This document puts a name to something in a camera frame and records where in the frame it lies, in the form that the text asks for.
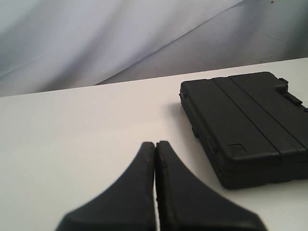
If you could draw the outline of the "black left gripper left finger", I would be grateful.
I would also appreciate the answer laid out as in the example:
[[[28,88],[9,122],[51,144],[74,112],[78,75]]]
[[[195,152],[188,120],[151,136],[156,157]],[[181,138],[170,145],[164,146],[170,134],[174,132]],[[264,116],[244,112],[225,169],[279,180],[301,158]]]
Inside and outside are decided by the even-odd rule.
[[[103,193],[67,213],[58,231],[154,231],[154,154],[141,144],[125,172]]]

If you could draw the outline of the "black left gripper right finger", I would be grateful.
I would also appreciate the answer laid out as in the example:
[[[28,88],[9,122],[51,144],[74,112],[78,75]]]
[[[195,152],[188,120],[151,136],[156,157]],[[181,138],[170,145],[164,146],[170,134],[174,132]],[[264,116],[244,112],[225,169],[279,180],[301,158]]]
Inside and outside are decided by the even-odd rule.
[[[202,183],[170,143],[155,149],[155,184],[162,231],[265,231],[254,212],[222,197]]]

